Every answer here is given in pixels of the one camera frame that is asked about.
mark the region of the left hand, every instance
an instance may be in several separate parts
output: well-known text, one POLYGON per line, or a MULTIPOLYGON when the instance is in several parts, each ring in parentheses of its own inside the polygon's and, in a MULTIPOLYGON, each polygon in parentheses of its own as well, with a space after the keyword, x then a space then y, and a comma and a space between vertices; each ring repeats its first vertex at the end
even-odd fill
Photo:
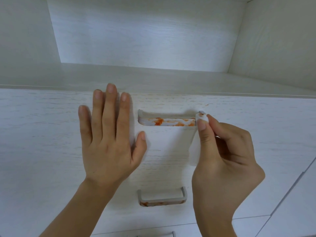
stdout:
POLYGON ((145 133, 140 132, 131 151, 130 96, 122 93, 117 120, 116 98, 116 86, 108 84, 105 93, 93 92, 92 115, 87 106, 78 111, 86 180, 100 187, 118 188, 140 165, 147 150, 145 133))

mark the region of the right hand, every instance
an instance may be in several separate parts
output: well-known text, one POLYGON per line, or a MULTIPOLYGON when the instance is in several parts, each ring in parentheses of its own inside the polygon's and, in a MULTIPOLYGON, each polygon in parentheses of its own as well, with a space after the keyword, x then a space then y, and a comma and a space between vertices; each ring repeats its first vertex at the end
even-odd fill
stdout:
POLYGON ((209 123, 197 122, 201 154, 192 178, 193 207, 198 224, 211 222, 205 224, 216 228, 231 224, 236 209, 265 173, 256 163, 248 131, 210 115, 208 119, 209 123))

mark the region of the cabinet handle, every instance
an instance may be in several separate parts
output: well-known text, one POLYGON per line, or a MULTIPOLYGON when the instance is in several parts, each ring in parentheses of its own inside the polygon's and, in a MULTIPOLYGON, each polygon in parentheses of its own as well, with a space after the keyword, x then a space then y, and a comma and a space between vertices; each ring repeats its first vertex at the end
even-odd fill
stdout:
POLYGON ((143 207, 161 206, 161 205, 171 205, 171 204, 183 204, 186 202, 188 194, 186 188, 183 186, 181 188, 183 197, 181 198, 171 198, 171 199, 160 199, 160 200, 143 200, 142 191, 137 190, 138 203, 143 207))
POLYGON ((173 237, 176 237, 176 232, 175 231, 172 231, 172 236, 173 237))

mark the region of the finger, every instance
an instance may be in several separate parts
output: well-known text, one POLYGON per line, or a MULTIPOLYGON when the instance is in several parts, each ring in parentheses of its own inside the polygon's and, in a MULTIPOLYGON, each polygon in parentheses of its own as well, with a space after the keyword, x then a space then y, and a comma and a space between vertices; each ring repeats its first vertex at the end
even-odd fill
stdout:
POLYGON ((201 141, 200 161, 220 159, 214 132, 210 125, 204 120, 198 120, 197 129, 201 141))
POLYGON ((135 145, 136 147, 132 154, 132 162, 135 164, 135 168, 137 168, 140 165, 145 152, 147 151, 145 132, 142 131, 138 134, 135 145))
POLYGON ((99 143, 102 139, 102 113, 104 108, 103 92, 95 90, 93 92, 93 109, 91 117, 91 129, 93 142, 99 143))
POLYGON ((244 157, 249 156, 252 141, 251 138, 247 137, 247 135, 250 135, 247 131, 227 123, 219 123, 211 115, 207 115, 207 117, 212 130, 226 142, 231 154, 244 157))
POLYGON ((130 141, 130 97, 123 92, 121 95, 118 120, 116 124, 116 141, 129 143, 130 141))
POLYGON ((81 105, 78 109, 82 146, 89 146, 92 142, 91 117, 89 107, 81 105))
POLYGON ((117 89, 109 83, 105 93, 105 104, 102 116, 103 139, 115 139, 115 103, 117 89))

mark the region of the cabinet door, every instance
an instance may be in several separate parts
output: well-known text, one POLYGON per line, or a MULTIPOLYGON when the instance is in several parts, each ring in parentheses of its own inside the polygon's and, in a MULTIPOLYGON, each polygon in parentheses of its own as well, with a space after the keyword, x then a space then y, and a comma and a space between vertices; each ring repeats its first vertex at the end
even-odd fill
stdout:
MULTIPOLYGON (((262 226, 269 219, 269 216, 260 216, 245 219, 233 220, 233 226, 238 237, 255 237, 262 226)), ((140 229, 123 232, 115 232, 108 234, 93 235, 94 237, 160 237, 160 236, 178 237, 201 237, 197 224, 186 224, 177 226, 168 226, 151 229, 140 229)))
MULTIPOLYGON (((132 94, 131 139, 145 131, 148 151, 120 186, 94 234, 196 223, 188 148, 195 127, 143 126, 139 109, 156 114, 203 110, 251 132, 264 182, 236 218, 270 215, 316 153, 316 100, 132 94), (184 204, 141 207, 144 199, 181 196, 184 204)), ((77 108, 92 92, 0 91, 0 235, 36 236, 71 199, 85 177, 77 108)))
POLYGON ((273 213, 258 237, 316 235, 316 161, 273 213))

